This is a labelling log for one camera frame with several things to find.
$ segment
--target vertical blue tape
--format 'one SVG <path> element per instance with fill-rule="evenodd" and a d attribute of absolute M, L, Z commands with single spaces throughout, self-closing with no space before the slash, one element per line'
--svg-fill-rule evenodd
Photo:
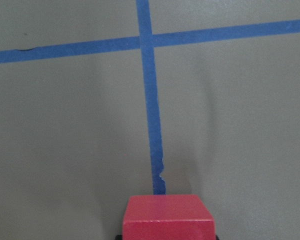
<path fill-rule="evenodd" d="M 166 183 L 161 178 L 161 172 L 164 170 L 163 147 L 149 1 L 136 0 L 136 8 L 148 122 L 153 194 L 162 195 L 166 194 Z"/>

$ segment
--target concrete floor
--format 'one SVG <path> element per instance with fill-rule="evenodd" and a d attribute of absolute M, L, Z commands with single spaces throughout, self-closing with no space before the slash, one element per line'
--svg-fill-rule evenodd
<path fill-rule="evenodd" d="M 300 19 L 300 0 L 150 0 L 153 33 Z M 138 36 L 134 0 L 0 1 L 0 51 Z M 221 240 L 300 239 L 300 33 L 155 49 L 168 194 Z M 0 64 L 0 240 L 113 240 L 152 193 L 140 50 Z"/>

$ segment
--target horizontal blue tape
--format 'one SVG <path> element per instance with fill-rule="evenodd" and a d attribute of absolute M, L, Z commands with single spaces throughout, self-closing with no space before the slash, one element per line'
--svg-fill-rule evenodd
<path fill-rule="evenodd" d="M 30 50 L 5 50 L 0 51 L 0 64 L 86 54 L 99 54 L 139 48 L 139 37 L 132 36 L 106 40 L 41 46 Z"/>
<path fill-rule="evenodd" d="M 155 50 L 153 46 L 149 1 L 136 0 L 136 9 L 140 33 L 153 194 L 162 195 L 166 194 L 166 183 L 161 178 L 161 172 L 164 170 L 163 146 L 158 101 Z"/>
<path fill-rule="evenodd" d="M 300 19 L 153 35 L 154 47 L 300 33 Z"/>

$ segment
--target red cube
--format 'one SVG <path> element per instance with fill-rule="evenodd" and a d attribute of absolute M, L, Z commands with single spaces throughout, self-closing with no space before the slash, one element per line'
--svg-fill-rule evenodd
<path fill-rule="evenodd" d="M 197 195 L 132 196 L 123 240 L 216 240 L 215 221 Z"/>

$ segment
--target top face of red box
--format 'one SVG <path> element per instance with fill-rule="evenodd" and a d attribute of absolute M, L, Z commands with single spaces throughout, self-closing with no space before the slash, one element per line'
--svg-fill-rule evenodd
<path fill-rule="evenodd" d="M 124 222 L 213 221 L 197 195 L 141 195 L 129 200 Z"/>

